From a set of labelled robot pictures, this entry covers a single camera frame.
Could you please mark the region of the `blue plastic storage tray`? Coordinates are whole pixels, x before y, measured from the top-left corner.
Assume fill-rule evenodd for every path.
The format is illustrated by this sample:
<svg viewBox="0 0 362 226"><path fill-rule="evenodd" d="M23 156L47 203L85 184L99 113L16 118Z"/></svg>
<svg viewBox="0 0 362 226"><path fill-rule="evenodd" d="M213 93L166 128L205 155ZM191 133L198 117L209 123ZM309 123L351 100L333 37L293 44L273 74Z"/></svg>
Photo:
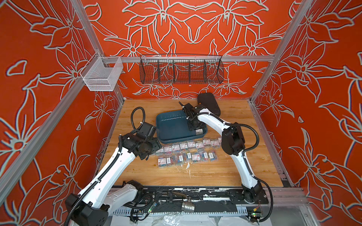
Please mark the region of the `blue plastic storage tray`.
<svg viewBox="0 0 362 226"><path fill-rule="evenodd" d="M190 131L186 120L186 114L182 111L161 113L156 117L157 138L162 144L171 144L203 138L207 132L207 126L202 128L203 134L196 135Z"/></svg>

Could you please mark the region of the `paper clip box tray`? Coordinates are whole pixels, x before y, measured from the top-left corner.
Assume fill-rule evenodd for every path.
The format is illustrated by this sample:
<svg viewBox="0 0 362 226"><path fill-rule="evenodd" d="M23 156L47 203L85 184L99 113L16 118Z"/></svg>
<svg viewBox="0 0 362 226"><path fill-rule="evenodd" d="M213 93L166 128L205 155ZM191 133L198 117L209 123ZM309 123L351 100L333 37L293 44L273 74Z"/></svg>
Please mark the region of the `paper clip box tray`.
<svg viewBox="0 0 362 226"><path fill-rule="evenodd" d="M201 162L201 157L199 153L192 153L191 154L192 162L193 163L199 163Z"/></svg>

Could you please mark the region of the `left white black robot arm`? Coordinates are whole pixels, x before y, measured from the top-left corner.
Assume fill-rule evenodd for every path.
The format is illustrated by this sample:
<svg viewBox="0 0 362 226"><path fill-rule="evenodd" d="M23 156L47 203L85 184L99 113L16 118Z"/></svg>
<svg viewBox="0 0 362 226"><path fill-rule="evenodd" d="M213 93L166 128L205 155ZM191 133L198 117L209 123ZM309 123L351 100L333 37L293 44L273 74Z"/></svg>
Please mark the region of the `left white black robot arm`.
<svg viewBox="0 0 362 226"><path fill-rule="evenodd" d="M79 226L102 226L108 216L121 206L131 209L131 215L140 210L149 210L154 204L151 195L141 195L143 186L136 181L129 181L121 189L110 194L127 166L139 157L147 160L150 155L161 149L159 140L154 136L156 127L145 122L142 114L139 127L118 137L118 146L106 165L96 177L77 195L71 194L66 199L68 216L65 226L70 223Z"/></svg>

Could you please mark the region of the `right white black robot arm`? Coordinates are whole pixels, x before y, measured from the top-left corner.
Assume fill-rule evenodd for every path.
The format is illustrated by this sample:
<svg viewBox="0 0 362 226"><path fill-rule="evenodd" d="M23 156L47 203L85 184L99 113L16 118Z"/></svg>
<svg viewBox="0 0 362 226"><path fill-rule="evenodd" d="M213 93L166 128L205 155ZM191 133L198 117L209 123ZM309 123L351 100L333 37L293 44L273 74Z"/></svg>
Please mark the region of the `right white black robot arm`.
<svg viewBox="0 0 362 226"><path fill-rule="evenodd" d="M186 120L191 126L196 127L204 123L220 134L222 138L221 147L233 159L239 172L244 191L244 200L247 203L258 201L263 191L262 180L258 179L254 174L247 157L247 152L259 145L260 138L257 131L246 124L225 121L202 104L193 106L189 103L185 105L180 103L180 105L186 114ZM243 127L250 129L255 135L255 144L249 148L245 146L245 138L242 132Z"/></svg>

